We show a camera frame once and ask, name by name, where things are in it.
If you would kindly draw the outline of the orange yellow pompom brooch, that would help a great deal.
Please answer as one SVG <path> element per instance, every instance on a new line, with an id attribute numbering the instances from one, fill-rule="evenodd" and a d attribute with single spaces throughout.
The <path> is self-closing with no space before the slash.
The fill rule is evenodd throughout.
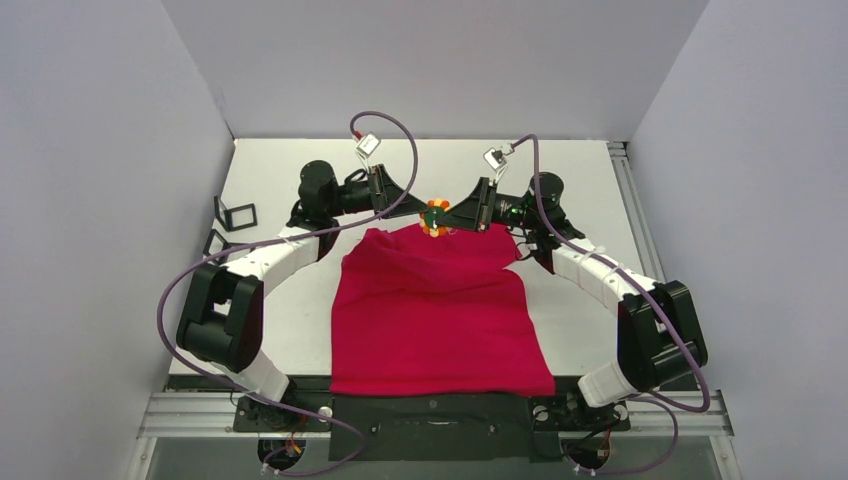
<path id="1" fill-rule="evenodd" d="M 452 232 L 451 227 L 440 224 L 441 218 L 450 210 L 450 202 L 442 198 L 431 199 L 427 202 L 426 209 L 419 214 L 419 225 L 422 231 L 432 237 L 439 238 L 447 236 Z"/>

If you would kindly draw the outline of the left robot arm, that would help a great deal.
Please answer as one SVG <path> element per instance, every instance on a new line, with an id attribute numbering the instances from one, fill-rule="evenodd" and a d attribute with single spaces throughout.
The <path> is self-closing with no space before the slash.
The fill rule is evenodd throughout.
<path id="1" fill-rule="evenodd" d="M 289 377 L 263 352 L 264 299 L 298 270 L 323 259 L 339 236 L 339 217 L 372 211 L 381 218 L 417 215 L 426 202 L 405 192 L 383 165 L 359 169 L 343 182 L 324 160 L 300 172 L 298 199 L 280 243 L 253 247 L 222 265 L 198 268 L 176 333 L 177 345 L 262 396 L 259 416 L 272 429 L 291 427 L 298 402 Z"/>

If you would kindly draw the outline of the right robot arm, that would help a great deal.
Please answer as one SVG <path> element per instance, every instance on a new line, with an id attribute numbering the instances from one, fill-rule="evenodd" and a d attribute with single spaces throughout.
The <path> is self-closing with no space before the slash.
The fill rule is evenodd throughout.
<path id="1" fill-rule="evenodd" d="M 588 427 L 605 406 L 704 366 L 708 353 L 689 289 L 638 274 L 603 253 L 567 218 L 563 192 L 562 179 L 549 172 L 533 177 L 521 197 L 501 194 L 495 181 L 482 178 L 463 201 L 424 220 L 435 230 L 517 230 L 542 268 L 573 282 L 615 317 L 615 356 L 583 375 L 563 402 L 566 418 Z"/>

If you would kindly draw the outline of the red t-shirt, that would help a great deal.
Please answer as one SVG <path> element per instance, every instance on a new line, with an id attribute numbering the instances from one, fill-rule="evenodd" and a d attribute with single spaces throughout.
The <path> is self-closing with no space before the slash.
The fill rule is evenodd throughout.
<path id="1" fill-rule="evenodd" d="M 331 310 L 331 389 L 353 396 L 502 392 L 555 380 L 511 269 L 504 229 L 433 238 L 368 230 L 341 263 Z"/>

